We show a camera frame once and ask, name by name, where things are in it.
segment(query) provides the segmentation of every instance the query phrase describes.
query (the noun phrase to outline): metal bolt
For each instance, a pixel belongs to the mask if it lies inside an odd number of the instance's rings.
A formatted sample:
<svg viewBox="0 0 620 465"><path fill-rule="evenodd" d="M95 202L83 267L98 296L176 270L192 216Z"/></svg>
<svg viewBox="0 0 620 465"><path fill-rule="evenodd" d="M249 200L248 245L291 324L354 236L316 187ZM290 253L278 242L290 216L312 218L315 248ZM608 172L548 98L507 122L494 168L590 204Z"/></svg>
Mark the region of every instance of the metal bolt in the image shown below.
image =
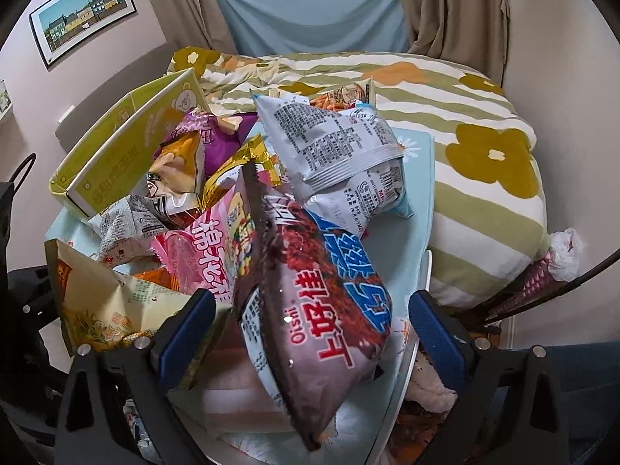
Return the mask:
<svg viewBox="0 0 620 465"><path fill-rule="evenodd" d="M78 346L77 348L77 354L80 357L84 357L86 355L88 355L91 352L91 345L90 344L80 344L80 346Z"/></svg>
<svg viewBox="0 0 620 465"><path fill-rule="evenodd" d="M547 356L547 351L542 346L534 346L532 353L538 358L545 358Z"/></svg>
<svg viewBox="0 0 620 465"><path fill-rule="evenodd" d="M474 339L474 345L475 347L477 347L479 350L482 350L482 351L486 351L487 349L491 347L491 343L486 337L476 337Z"/></svg>
<svg viewBox="0 0 620 465"><path fill-rule="evenodd" d="M139 349L139 350L143 350L145 348L148 348L149 344L151 344L151 339L148 338L146 335L143 335L141 337L138 337L134 342L133 345Z"/></svg>

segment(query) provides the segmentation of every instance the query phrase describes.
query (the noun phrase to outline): painting of houses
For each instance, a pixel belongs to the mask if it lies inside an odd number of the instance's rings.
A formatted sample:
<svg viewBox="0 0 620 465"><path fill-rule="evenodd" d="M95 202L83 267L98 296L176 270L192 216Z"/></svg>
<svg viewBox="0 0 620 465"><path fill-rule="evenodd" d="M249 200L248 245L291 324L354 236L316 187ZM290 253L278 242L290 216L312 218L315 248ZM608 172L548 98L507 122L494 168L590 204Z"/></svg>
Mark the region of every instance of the painting of houses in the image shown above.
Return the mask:
<svg viewBox="0 0 620 465"><path fill-rule="evenodd" d="M30 25L49 67L82 40L135 11L132 0L50 0L30 14Z"/></svg>

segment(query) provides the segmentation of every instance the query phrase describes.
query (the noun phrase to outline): floral blanket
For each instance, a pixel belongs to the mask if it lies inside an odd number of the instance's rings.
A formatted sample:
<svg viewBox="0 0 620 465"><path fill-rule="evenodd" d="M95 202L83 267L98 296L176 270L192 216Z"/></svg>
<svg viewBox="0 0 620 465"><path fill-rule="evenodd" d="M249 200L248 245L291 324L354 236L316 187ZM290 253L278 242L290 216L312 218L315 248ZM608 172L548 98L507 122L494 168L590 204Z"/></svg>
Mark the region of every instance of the floral blanket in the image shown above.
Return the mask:
<svg viewBox="0 0 620 465"><path fill-rule="evenodd" d="M532 127L481 73L421 55L345 52L250 58L178 51L171 71L194 67L218 115L255 110L250 91L303 95L374 79L392 127L435 139L431 294L468 308L493 296L547 249L546 209ZM401 138L405 158L416 142Z"/></svg>

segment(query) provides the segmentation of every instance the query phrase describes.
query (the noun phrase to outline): headboard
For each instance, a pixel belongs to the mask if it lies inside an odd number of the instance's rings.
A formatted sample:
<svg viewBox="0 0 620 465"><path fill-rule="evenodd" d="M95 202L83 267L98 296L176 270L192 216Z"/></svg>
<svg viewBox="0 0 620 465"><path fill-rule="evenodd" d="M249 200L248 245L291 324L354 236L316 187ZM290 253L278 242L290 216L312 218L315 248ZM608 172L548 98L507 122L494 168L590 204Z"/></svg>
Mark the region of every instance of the headboard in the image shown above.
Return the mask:
<svg viewBox="0 0 620 465"><path fill-rule="evenodd" d="M56 138L69 151L97 120L129 91L165 74L177 46L166 42L147 52L106 80L58 125Z"/></svg>

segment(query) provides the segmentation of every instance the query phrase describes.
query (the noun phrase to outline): beige curtain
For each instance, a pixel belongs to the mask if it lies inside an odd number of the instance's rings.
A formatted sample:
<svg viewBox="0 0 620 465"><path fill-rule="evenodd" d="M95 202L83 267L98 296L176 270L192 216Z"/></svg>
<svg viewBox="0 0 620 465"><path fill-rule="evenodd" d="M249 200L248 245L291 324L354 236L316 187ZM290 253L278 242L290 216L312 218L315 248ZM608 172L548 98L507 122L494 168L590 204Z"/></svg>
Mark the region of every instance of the beige curtain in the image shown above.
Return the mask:
<svg viewBox="0 0 620 465"><path fill-rule="evenodd" d="M236 54L217 0L150 0L166 40Z"/></svg>
<svg viewBox="0 0 620 465"><path fill-rule="evenodd" d="M501 85L508 46L507 0L401 0L409 52L481 71Z"/></svg>

